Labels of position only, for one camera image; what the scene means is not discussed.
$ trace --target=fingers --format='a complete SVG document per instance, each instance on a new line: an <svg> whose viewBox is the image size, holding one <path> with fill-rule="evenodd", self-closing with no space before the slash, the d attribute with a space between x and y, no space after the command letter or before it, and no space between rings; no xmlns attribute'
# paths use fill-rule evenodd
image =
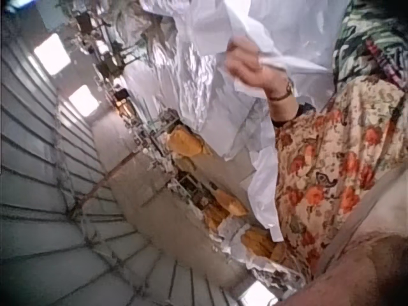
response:
<svg viewBox="0 0 408 306"><path fill-rule="evenodd" d="M262 86L262 69L250 69L246 64L234 57L227 57L225 67L233 77L239 78L243 83L253 87Z"/></svg>
<svg viewBox="0 0 408 306"><path fill-rule="evenodd" d="M247 37L236 36L231 41L232 45L245 50L248 53L259 54L259 48Z"/></svg>
<svg viewBox="0 0 408 306"><path fill-rule="evenodd" d="M259 58L257 54L249 53L242 48L235 48L232 51L229 51L227 56L230 59L236 61L241 61L242 64L246 65L249 69L259 70L261 65L259 64Z"/></svg>

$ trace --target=wrist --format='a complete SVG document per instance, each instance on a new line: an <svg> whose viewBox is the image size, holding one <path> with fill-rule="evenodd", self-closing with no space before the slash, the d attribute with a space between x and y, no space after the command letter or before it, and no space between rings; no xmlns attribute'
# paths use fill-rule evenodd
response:
<svg viewBox="0 0 408 306"><path fill-rule="evenodd" d="M280 101L268 101L270 117L275 122L286 122L296 117L299 103L293 95Z"/></svg>
<svg viewBox="0 0 408 306"><path fill-rule="evenodd" d="M264 86L263 90L268 99L279 98L287 93L288 83L290 83L288 76L285 73L279 73Z"/></svg>

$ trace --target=bracelet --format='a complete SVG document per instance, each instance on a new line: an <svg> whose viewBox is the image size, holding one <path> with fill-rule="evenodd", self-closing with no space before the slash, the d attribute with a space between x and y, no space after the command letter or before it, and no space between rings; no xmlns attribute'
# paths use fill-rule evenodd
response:
<svg viewBox="0 0 408 306"><path fill-rule="evenodd" d="M268 99L270 101L282 101L285 100L286 98L290 97L293 94L293 82L289 79L288 80L288 85L286 86L286 93L281 96L281 97L271 97L268 96Z"/></svg>

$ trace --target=ceiling light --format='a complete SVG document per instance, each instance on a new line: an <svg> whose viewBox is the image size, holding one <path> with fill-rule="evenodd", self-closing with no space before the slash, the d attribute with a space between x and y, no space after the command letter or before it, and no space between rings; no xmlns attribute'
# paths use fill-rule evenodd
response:
<svg viewBox="0 0 408 306"><path fill-rule="evenodd" d="M69 100L84 117L89 116L99 106L98 101L96 101L86 85L81 86L76 92L74 92L69 97Z"/></svg>
<svg viewBox="0 0 408 306"><path fill-rule="evenodd" d="M56 75L71 62L58 34L51 35L34 49L34 53L50 75Z"/></svg>

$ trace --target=patterned fabric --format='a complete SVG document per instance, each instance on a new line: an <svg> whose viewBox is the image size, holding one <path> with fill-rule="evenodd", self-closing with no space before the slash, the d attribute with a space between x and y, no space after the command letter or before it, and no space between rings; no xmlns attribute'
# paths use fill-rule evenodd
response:
<svg viewBox="0 0 408 306"><path fill-rule="evenodd" d="M357 76L399 80L408 88L408 28L371 0L351 0L333 54L337 92Z"/></svg>
<svg viewBox="0 0 408 306"><path fill-rule="evenodd" d="M324 248L387 171L407 160L408 95L376 76L349 82L325 115L276 130L276 204L285 241L309 280Z"/></svg>

